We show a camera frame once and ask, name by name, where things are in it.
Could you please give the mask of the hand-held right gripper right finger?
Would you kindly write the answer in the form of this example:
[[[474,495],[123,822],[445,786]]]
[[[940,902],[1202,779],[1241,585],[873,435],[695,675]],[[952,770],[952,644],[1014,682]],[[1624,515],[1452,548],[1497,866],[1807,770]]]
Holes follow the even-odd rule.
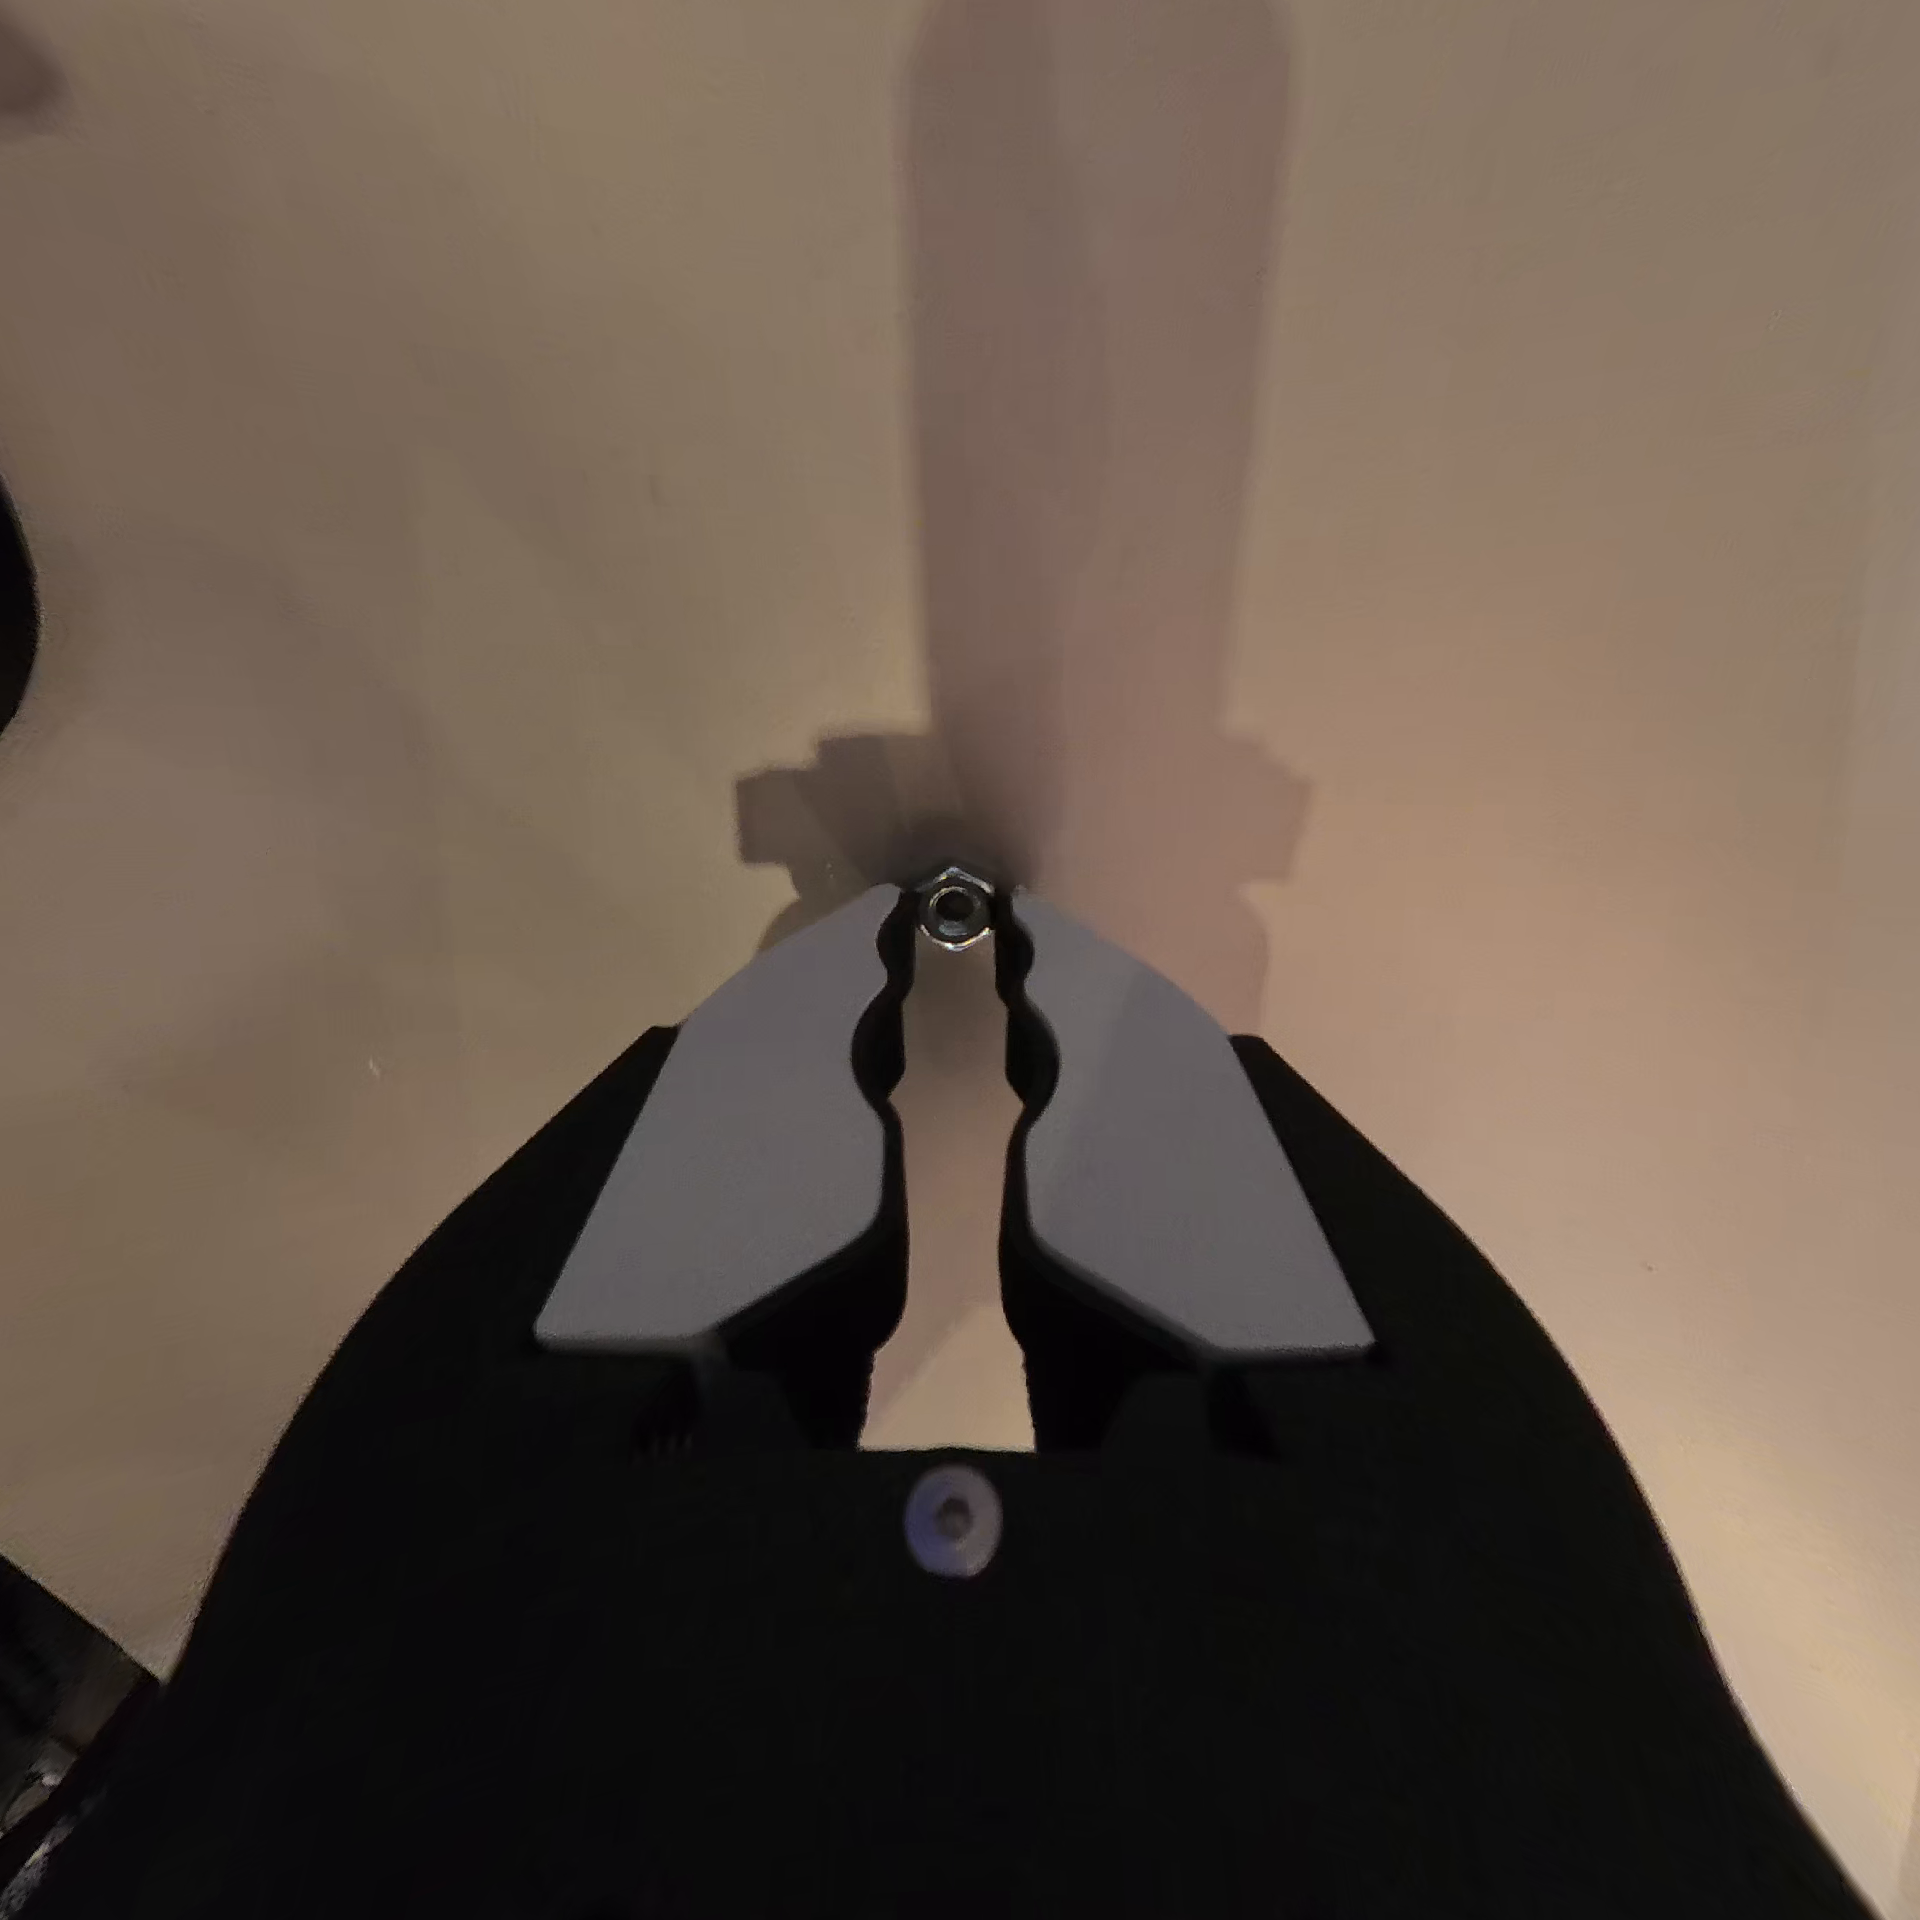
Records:
[[[1204,1416],[1247,1371],[1368,1361],[1368,1325],[1236,1034],[1031,891],[995,916],[998,1295],[1040,1454],[1092,1454],[1143,1381]]]

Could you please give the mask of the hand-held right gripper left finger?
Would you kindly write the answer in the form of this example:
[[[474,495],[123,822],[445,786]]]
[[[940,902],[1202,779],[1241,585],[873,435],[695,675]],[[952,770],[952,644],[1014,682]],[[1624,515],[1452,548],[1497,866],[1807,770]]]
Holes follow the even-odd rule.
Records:
[[[915,909],[875,886],[764,946],[672,1028],[536,1318],[560,1356],[769,1377],[855,1450],[905,1317]]]

